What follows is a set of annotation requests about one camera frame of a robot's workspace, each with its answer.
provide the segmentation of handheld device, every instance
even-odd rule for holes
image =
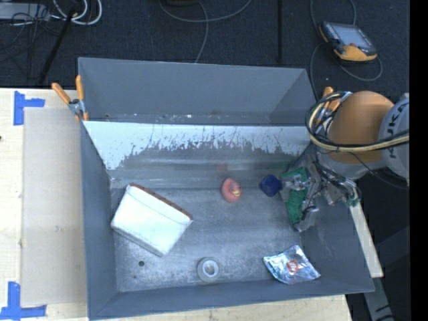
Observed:
[[[373,42],[358,26],[323,21],[318,27],[324,41],[343,63],[364,63],[377,57]]]

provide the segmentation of plastic bag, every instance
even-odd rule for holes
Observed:
[[[307,282],[321,276],[299,245],[277,255],[263,257],[263,262],[271,274],[285,284]]]

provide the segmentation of white sponge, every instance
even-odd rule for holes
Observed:
[[[193,222],[192,215],[156,193],[131,183],[110,226],[159,257],[166,255]]]

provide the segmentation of bin floor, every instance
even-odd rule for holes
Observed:
[[[216,283],[270,279],[262,258],[301,245],[279,195],[268,197],[250,188],[238,202],[230,203],[217,189],[155,192],[192,214],[193,223],[163,257],[115,233],[116,281],[121,292],[206,284],[197,275],[197,264],[204,257],[214,257],[220,266]]]

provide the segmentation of wooden table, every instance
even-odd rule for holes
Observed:
[[[21,282],[22,209],[23,209],[23,143],[24,125],[13,125],[14,91],[25,94],[26,99],[43,98],[43,109],[63,110],[73,118],[68,107],[53,90],[0,88],[0,307],[7,305],[7,282]],[[76,98],[74,90],[68,90]],[[352,208],[364,254],[372,277],[383,276],[382,268],[373,245],[361,206]],[[84,320],[85,302],[47,304],[46,316],[40,320]],[[328,296],[282,302],[269,302],[227,308],[210,308],[167,314],[129,318],[129,320],[204,321],[204,320],[264,320],[264,321],[344,321],[352,320],[345,296]]]

